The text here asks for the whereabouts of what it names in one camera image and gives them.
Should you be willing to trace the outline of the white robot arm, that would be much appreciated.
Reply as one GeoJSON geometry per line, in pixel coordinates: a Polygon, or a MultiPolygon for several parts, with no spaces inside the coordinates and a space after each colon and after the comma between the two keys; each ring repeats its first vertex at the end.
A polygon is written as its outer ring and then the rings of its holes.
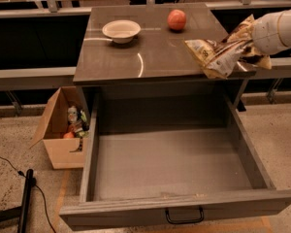
{"type": "Polygon", "coordinates": [[[266,14],[256,19],[252,41],[266,55],[291,49],[291,10],[266,14]]]}

